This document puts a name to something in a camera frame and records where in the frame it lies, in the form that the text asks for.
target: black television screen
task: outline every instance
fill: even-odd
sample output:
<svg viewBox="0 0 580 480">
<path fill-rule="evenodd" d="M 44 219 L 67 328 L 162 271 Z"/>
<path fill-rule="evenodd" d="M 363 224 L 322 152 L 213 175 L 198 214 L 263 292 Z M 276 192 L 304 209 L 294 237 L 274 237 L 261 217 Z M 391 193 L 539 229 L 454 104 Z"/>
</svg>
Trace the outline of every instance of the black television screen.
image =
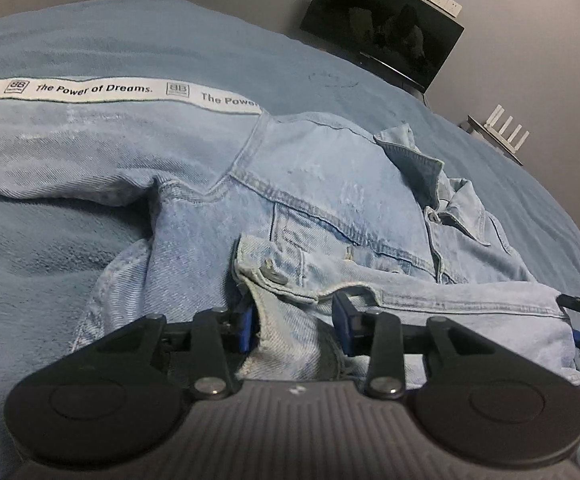
<svg viewBox="0 0 580 480">
<path fill-rule="evenodd" d="M 464 31 L 423 0 L 312 0 L 301 29 L 379 60 L 422 92 Z"/>
</svg>

